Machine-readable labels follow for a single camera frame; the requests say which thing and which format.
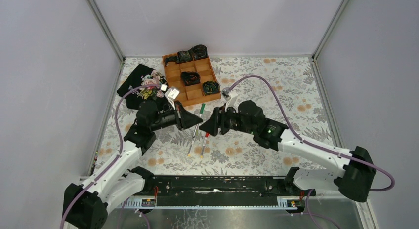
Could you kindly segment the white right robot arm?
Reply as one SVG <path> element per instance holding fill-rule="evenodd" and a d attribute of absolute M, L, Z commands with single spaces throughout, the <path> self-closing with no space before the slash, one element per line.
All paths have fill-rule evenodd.
<path fill-rule="evenodd" d="M 255 102 L 242 102 L 238 109 L 216 107 L 200 130 L 224 135 L 235 130 L 253 135 L 253 140 L 266 149 L 301 156 L 323 167 L 322 170 L 293 168 L 286 175 L 301 190 L 339 191 L 347 198 L 366 202 L 376 169 L 369 152 L 360 146 L 354 150 L 335 148 L 306 136 L 294 135 L 283 123 L 266 118 Z"/>

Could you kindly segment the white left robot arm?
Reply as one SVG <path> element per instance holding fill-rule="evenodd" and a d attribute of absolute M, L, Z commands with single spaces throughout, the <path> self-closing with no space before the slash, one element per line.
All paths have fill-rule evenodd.
<path fill-rule="evenodd" d="M 155 131 L 170 126 L 189 129 L 202 119 L 184 109 L 179 101 L 171 108 L 159 112 L 156 102 L 144 101 L 139 105 L 134 124 L 124 137 L 120 148 L 100 170 L 79 185 L 71 183 L 64 192 L 60 228 L 69 223 L 79 229 L 100 229 L 108 215 L 131 195 L 150 188 L 153 174 L 147 170 L 131 171 L 128 168 L 151 147 L 156 140 Z"/>

